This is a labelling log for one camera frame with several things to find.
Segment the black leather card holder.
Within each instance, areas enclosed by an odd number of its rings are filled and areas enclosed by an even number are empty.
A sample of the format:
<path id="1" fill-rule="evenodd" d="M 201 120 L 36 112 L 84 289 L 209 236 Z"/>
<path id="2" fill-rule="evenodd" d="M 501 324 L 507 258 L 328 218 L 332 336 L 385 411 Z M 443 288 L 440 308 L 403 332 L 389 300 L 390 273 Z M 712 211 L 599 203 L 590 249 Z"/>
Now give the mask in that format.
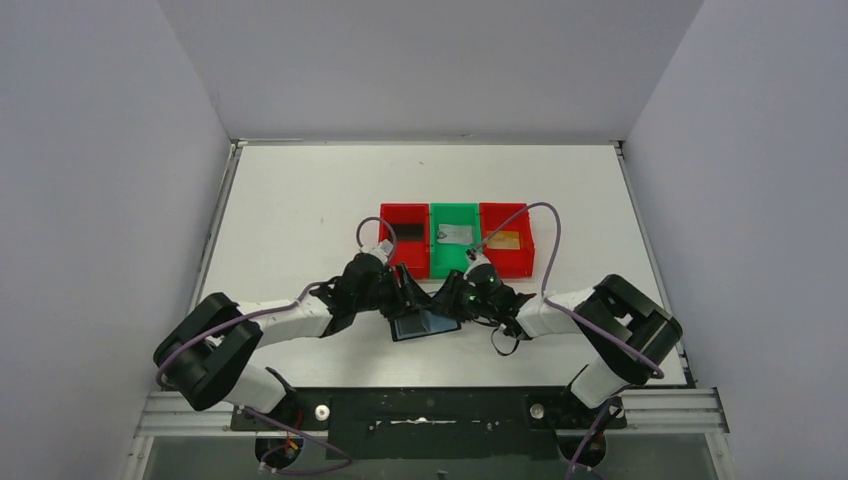
<path id="1" fill-rule="evenodd" d="M 428 310 L 405 313 L 389 321 L 393 342 L 458 331 L 461 322 Z"/>

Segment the red bin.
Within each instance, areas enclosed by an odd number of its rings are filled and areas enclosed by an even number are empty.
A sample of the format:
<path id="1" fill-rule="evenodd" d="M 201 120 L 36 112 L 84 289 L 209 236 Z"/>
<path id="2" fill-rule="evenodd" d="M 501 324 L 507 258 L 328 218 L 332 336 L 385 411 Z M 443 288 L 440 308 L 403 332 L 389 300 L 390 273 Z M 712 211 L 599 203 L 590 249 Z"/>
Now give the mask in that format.
<path id="1" fill-rule="evenodd" d="M 398 223 L 420 223 L 425 225 L 425 240 L 422 242 L 400 242 L 397 240 L 392 265 L 403 263 L 415 279 L 430 275 L 430 209 L 426 203 L 383 203 L 380 217 L 392 227 Z"/>
<path id="2" fill-rule="evenodd" d="M 492 250 L 483 247 L 484 255 L 504 278 L 521 279 L 533 275 L 535 265 L 535 242 L 532 233 L 530 214 L 522 211 L 524 203 L 480 203 L 481 232 L 488 239 L 494 232 L 501 230 L 519 231 L 522 248 L 520 250 Z"/>

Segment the green bin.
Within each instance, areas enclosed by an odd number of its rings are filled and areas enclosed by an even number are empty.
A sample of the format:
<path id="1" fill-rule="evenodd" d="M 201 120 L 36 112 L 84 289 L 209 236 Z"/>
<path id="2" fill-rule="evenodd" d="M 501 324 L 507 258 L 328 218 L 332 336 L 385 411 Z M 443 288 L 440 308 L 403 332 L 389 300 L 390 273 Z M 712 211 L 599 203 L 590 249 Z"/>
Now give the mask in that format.
<path id="1" fill-rule="evenodd" d="M 436 231 L 439 224 L 472 225 L 472 245 L 439 244 Z M 479 206 L 475 203 L 430 204 L 430 277 L 443 279 L 451 270 L 464 271 L 469 264 L 466 251 L 482 240 Z"/>

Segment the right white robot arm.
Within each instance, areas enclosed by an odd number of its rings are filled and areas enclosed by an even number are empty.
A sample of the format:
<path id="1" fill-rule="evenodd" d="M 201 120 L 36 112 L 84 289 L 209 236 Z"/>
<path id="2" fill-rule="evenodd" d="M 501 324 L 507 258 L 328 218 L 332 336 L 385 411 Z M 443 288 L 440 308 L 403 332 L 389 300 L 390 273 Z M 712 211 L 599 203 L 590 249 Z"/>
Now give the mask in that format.
<path id="1" fill-rule="evenodd" d="M 669 312 L 617 274 L 577 292 L 530 294 L 506 285 L 492 265 L 481 264 L 468 273 L 453 271 L 429 308 L 459 321 L 481 321 L 517 342 L 583 336 L 597 357 L 565 390 L 590 409 L 629 387 L 662 378 L 660 365 L 683 335 Z"/>

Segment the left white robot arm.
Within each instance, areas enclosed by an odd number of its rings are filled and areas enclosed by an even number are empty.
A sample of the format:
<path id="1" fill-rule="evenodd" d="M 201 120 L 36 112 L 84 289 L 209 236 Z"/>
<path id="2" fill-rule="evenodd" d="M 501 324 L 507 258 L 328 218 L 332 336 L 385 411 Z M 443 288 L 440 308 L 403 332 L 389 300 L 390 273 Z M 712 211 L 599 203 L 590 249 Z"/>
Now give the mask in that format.
<path id="1" fill-rule="evenodd" d="M 392 321 L 430 300 L 404 265 L 391 266 L 375 252 L 356 254 L 341 274 L 306 285 L 293 300 L 249 305 L 213 293 L 156 348 L 156 382 L 179 391 L 196 411 L 226 402 L 270 413 L 292 388 L 272 369 L 253 364 L 255 351 L 330 337 L 363 312 Z"/>

